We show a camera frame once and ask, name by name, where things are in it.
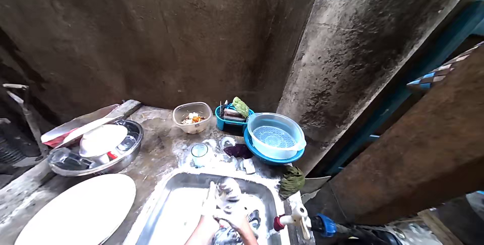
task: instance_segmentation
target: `concrete countertop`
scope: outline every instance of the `concrete countertop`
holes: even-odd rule
[[[228,136],[216,128],[216,118],[212,117],[206,130],[198,134],[186,134],[175,125],[172,120],[172,110],[143,106],[134,112],[128,119],[136,121],[143,126],[144,138],[139,155],[136,159],[120,173],[130,176],[136,184],[136,198],[127,217],[120,227],[105,242],[107,245],[122,244],[128,235],[133,223],[135,223],[143,206],[154,191],[154,188],[163,177],[183,163],[185,150],[192,143],[202,142],[205,139],[212,139],[219,142],[223,137]],[[229,135],[236,142],[243,143],[244,138]],[[269,167],[254,159],[256,168],[263,168],[270,176],[279,180],[281,173],[278,167]],[[45,171],[45,165],[39,164],[36,170]],[[4,245],[14,244],[16,237],[28,221],[49,201],[77,183],[86,180],[82,177],[63,177],[52,175],[44,180],[39,187],[31,193],[17,195],[21,200],[5,210],[0,210],[0,243]],[[290,199],[299,198],[297,193]],[[289,200],[285,201],[286,213],[290,211]],[[290,228],[290,238],[293,244],[300,243],[294,228]]]

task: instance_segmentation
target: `green cloth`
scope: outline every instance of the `green cloth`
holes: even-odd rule
[[[305,177],[299,168],[286,166],[286,173],[284,179],[279,181],[279,196],[282,199],[287,199],[292,194],[297,193],[303,186]]]
[[[242,114],[243,117],[249,116],[249,107],[238,97],[234,97],[232,101],[232,105],[235,107],[235,110]]]

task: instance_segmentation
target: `plastic strainer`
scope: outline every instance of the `plastic strainer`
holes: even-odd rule
[[[255,113],[247,122],[254,147],[269,158],[288,159],[306,147],[302,129],[288,117]]]

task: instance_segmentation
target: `sink basin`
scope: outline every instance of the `sink basin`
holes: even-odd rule
[[[200,219],[203,199],[207,197],[210,181],[215,183],[222,175],[178,172],[174,173],[159,190],[159,198],[148,215],[146,224],[137,239],[137,245],[170,244],[183,245],[190,237]],[[289,244],[287,230],[274,230],[274,217],[284,213],[284,204],[277,197],[275,187],[270,188],[257,182],[254,175],[234,178],[243,195],[240,203],[248,211],[257,209],[261,218],[257,234],[259,245]]]

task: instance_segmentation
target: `food scraps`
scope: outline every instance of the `food scraps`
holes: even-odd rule
[[[202,121],[205,117],[199,116],[196,112],[189,113],[188,116],[181,122],[182,124],[193,124]]]

